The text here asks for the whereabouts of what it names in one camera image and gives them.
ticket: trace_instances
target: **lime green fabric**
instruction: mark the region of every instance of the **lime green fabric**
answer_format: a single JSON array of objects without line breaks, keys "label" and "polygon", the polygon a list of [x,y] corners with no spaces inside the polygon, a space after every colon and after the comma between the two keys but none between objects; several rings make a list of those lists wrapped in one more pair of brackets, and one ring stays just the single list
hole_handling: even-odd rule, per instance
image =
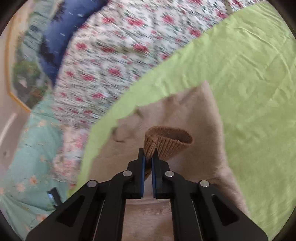
[{"label": "lime green fabric", "polygon": [[143,76],[91,129],[78,187],[116,120],[208,80],[229,165],[272,239],[296,204],[296,40],[267,2],[242,9]]}]

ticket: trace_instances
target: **beige blanket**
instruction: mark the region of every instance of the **beige blanket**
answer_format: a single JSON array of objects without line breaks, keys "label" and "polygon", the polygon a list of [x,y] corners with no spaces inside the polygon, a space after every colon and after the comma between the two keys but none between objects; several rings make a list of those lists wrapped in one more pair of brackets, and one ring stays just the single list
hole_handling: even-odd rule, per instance
[{"label": "beige blanket", "polygon": [[[207,82],[156,103],[137,108],[120,119],[118,127],[93,161],[89,178],[110,180],[135,160],[143,148],[145,132],[152,126],[185,129],[194,144],[168,160],[170,169],[185,179],[208,180],[248,215],[245,200],[228,166],[223,125]],[[127,200],[122,240],[173,240],[169,200],[155,200],[151,175],[145,181],[144,198]]]}]

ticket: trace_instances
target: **knitted sock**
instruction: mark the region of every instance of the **knitted sock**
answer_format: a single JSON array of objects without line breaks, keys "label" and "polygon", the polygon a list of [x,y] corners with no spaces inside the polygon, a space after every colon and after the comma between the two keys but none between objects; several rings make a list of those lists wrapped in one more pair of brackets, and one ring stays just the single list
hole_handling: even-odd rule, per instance
[{"label": "knitted sock", "polygon": [[166,161],[193,143],[193,137],[180,128],[154,126],[145,133],[145,180],[151,173],[151,158],[155,149],[160,160]]}]

